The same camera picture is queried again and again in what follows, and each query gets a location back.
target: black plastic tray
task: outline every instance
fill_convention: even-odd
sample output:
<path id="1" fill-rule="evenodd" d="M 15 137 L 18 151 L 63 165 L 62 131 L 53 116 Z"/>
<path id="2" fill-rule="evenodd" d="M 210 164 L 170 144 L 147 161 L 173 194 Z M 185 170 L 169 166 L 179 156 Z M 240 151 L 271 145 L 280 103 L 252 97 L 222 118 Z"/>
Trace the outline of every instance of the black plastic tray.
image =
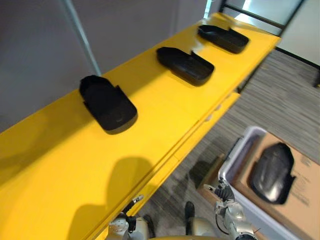
<path id="1" fill-rule="evenodd" d="M 106 78 L 87 76 L 81 80 L 79 91 L 84 105 L 106 133 L 121 133 L 136 122 L 136 107 L 119 86 L 114 87 Z"/>
<path id="2" fill-rule="evenodd" d="M 187 54 L 178 48 L 161 47 L 156 53 L 161 64 L 194 86 L 205 84 L 215 69 L 214 65 L 193 51 Z"/>
<path id="3" fill-rule="evenodd" d="M 290 148 L 282 142 L 267 147 L 249 175 L 249 185 L 270 204 L 284 204 L 295 180 L 295 164 Z"/>
<path id="4" fill-rule="evenodd" d="M 241 53 L 249 42 L 249 38 L 229 28 L 222 29 L 218 26 L 201 25 L 198 27 L 198 34 L 229 52 Z"/>

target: yellow table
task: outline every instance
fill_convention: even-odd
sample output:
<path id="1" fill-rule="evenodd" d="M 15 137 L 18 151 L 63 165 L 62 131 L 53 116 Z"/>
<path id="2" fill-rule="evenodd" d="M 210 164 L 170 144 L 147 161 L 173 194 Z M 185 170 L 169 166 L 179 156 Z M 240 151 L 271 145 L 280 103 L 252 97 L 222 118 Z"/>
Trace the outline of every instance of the yellow table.
<path id="1" fill-rule="evenodd" d="M 240 96 L 233 90 L 279 38 L 216 13 L 208 24 L 250 39 L 240 54 L 196 35 L 191 26 L 104 77 L 120 85 L 137 122 L 108 135 L 75 90 L 0 134 L 0 239 L 93 238 L 135 196 L 150 198 L 188 152 Z M 195 50 L 215 70 L 192 86 L 156 59 L 156 49 Z"/>

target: white plastic bin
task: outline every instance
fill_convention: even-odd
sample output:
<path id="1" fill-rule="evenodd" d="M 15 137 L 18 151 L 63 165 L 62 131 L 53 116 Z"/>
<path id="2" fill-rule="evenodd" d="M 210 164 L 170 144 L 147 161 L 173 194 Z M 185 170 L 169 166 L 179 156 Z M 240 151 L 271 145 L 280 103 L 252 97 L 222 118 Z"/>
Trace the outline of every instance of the white plastic bin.
<path id="1" fill-rule="evenodd" d="M 219 170 L 218 177 L 225 179 L 228 183 L 231 183 L 255 139 L 263 137 L 266 132 L 266 130 L 258 126 L 248 127 L 244 131 L 243 136 L 238 139 L 226 157 L 225 162 Z M 256 206 L 248 198 L 238 192 L 234 187 L 231 186 L 231 188 L 233 190 L 235 200 L 243 206 L 244 213 L 248 221 L 250 221 L 256 228 L 261 228 L 259 232 L 264 234 L 270 240 L 300 239 L 283 225 L 274 220 L 261 208 Z"/>

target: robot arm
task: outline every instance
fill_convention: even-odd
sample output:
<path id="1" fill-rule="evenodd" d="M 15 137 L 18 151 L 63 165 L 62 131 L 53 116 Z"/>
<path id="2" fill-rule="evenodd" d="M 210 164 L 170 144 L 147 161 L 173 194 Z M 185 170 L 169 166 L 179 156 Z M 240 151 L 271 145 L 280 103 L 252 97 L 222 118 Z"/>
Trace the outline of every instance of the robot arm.
<path id="1" fill-rule="evenodd" d="M 223 224 L 228 230 L 230 240 L 258 240 L 247 221 L 243 207 L 235 201 L 235 196 L 229 184 L 219 180 L 218 188 L 205 184 L 204 187 L 216 194 L 222 201 L 215 205 L 215 216 L 222 216 Z"/>

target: floor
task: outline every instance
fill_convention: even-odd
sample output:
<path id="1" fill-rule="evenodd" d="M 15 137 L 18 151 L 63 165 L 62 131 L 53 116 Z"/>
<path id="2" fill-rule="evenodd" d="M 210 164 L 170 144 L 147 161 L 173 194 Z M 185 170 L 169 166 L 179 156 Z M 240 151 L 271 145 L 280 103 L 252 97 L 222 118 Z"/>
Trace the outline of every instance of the floor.
<path id="1" fill-rule="evenodd" d="M 196 216 L 214 222 L 214 209 L 195 186 L 248 126 L 260 126 L 320 162 L 320 92 L 312 87 L 316 76 L 314 67 L 282 52 L 268 56 L 241 98 L 139 211 L 152 217 L 157 237 L 185 233 L 187 201 L 194 203 Z M 217 228 L 216 236 L 225 237 Z"/>

